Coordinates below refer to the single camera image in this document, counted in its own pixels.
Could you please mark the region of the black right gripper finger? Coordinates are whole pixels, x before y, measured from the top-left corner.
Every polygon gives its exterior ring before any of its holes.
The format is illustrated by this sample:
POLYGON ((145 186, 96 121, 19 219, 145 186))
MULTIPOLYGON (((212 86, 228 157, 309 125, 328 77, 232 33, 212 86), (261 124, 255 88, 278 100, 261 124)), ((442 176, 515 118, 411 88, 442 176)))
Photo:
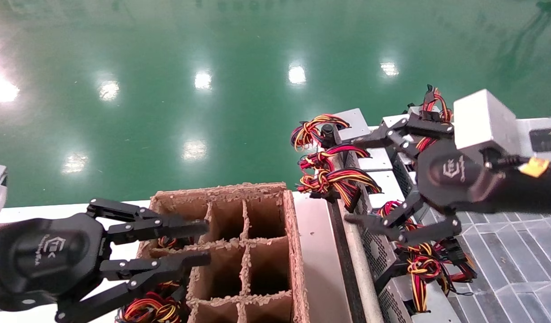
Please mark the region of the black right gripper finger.
POLYGON ((417 157, 420 151, 412 141, 404 138, 405 135, 418 135, 435 140, 453 139, 454 126, 451 123, 426 121, 412 114, 402 117, 392 126, 382 123, 369 135, 355 138, 350 143, 361 149, 393 147, 407 157, 417 157))
POLYGON ((459 235, 462 231, 460 219, 453 208, 437 206, 419 193, 411 193, 402 204, 384 217, 374 214, 347 214, 345 221, 367 229, 372 235, 382 235, 407 247, 440 241, 459 235), (415 209, 420 209, 424 204, 436 209, 445 219, 410 231, 405 229, 407 219, 415 214, 415 209))

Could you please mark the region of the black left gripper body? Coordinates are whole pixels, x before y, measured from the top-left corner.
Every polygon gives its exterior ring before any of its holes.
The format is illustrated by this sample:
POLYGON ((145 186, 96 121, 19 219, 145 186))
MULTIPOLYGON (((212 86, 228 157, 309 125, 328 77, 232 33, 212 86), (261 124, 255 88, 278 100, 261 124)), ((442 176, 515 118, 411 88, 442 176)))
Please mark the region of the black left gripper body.
POLYGON ((0 311, 80 299, 99 286, 106 230, 89 215, 0 226, 0 311))

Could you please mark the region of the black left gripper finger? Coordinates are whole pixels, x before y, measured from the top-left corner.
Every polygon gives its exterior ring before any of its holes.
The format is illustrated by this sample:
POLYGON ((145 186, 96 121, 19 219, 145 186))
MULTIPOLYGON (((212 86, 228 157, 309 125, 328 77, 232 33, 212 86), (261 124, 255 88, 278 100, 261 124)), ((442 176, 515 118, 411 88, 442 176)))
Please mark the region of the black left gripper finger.
POLYGON ((159 284, 176 280, 185 268, 210 263, 211 256, 206 251, 189 251, 160 259, 103 260, 91 276, 123 283, 84 300, 59 298, 56 322, 89 323, 144 296, 159 284))
POLYGON ((147 207, 105 199, 91 200, 87 215, 122 222, 111 225, 107 231, 109 240, 116 245, 164 236, 172 239, 196 237, 209 231, 209 223, 204 219, 187 220, 179 215, 161 215, 147 207))

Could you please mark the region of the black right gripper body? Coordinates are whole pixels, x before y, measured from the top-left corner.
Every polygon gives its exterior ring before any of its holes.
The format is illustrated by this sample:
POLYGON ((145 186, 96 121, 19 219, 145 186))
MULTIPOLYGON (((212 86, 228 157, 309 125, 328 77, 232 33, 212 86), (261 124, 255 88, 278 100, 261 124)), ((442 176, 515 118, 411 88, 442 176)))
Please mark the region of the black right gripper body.
POLYGON ((489 196, 496 179, 452 140, 439 140, 417 156, 417 189, 425 202, 445 214, 499 211, 489 196))

